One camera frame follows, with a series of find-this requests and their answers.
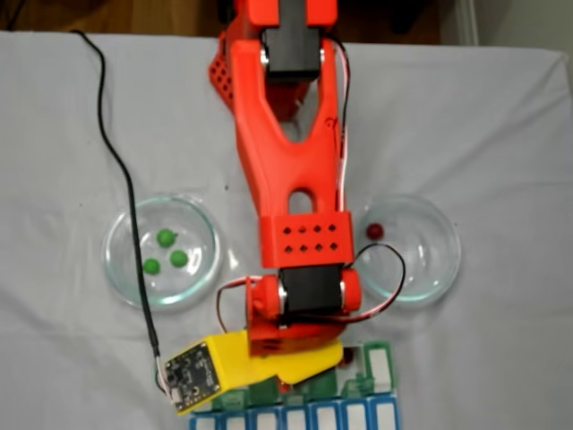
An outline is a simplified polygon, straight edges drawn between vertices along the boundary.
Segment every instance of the wall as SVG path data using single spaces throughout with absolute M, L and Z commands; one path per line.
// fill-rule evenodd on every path
M 474 0 L 474 5 L 481 45 L 544 47 L 573 56 L 573 0 Z

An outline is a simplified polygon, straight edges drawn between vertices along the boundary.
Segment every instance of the petri dish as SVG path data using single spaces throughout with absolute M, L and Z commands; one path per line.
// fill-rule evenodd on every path
M 214 222 L 198 202 L 177 195 L 151 197 L 138 202 L 136 210 L 141 257 L 160 264 L 159 273 L 144 275 L 151 309 L 189 305 L 213 286 L 221 267 L 221 237 Z M 157 240 L 164 228 L 176 233 L 172 246 L 164 247 Z M 183 267 L 171 264 L 174 250 L 187 254 Z M 128 304 L 141 307 L 129 211 L 120 213 L 112 223 L 104 238 L 102 258 L 112 289 Z
M 461 244 L 446 216 L 431 202 L 408 194 L 380 198 L 367 209 L 355 229 L 356 249 L 372 243 L 369 228 L 382 226 L 379 242 L 393 245 L 406 262 L 406 281 L 396 304 L 428 305 L 454 284 L 461 262 Z M 402 267 L 382 246 L 366 251 L 355 263 L 362 283 L 388 297 L 398 286 Z

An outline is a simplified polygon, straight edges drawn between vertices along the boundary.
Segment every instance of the green bead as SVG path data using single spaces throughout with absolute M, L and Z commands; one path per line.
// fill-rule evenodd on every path
M 184 267 L 188 262 L 189 257 L 185 252 L 177 250 L 171 253 L 171 264 L 175 267 Z
M 168 248 L 175 243 L 176 237 L 177 235 L 173 232 L 173 230 L 170 230 L 169 228 L 163 228 L 158 232 L 157 235 L 158 244 L 159 246 Z
M 155 258 L 148 258 L 143 263 L 143 271 L 148 275 L 157 275 L 161 271 L 161 266 Z

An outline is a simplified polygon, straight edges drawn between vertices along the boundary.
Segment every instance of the red robotic arm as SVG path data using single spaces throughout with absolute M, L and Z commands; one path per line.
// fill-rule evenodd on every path
M 261 264 L 278 275 L 246 285 L 252 355 L 316 348 L 342 323 L 308 315 L 360 308 L 350 213 L 338 200 L 341 139 L 333 47 L 322 33 L 337 18 L 336 0 L 235 0 L 235 18 L 219 37 L 212 84 L 235 115 L 237 149 L 259 216 Z M 309 83 L 319 106 L 308 137 L 291 142 L 290 119 Z M 289 213 L 292 193 L 312 201 Z

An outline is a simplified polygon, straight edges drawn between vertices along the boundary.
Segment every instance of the white fabric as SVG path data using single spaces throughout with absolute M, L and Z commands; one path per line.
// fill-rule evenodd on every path
M 108 128 L 138 196 L 200 195 L 227 236 L 224 276 L 259 273 L 233 120 L 206 73 L 216 41 L 94 39 L 109 62 Z M 407 430 L 571 428 L 573 128 L 564 57 L 373 45 L 349 52 L 350 207 L 360 213 L 391 192 L 423 195 L 457 226 L 464 257 L 440 305 L 388 312 L 346 336 L 393 342 Z M 98 133 L 98 71 L 77 36 L 0 34 L 3 429 L 186 428 L 154 387 L 141 313 L 117 300 L 101 270 L 101 239 L 126 196 Z M 238 296 L 230 297 L 224 312 L 236 326 Z M 212 298 L 157 316 L 164 356 L 217 331 Z

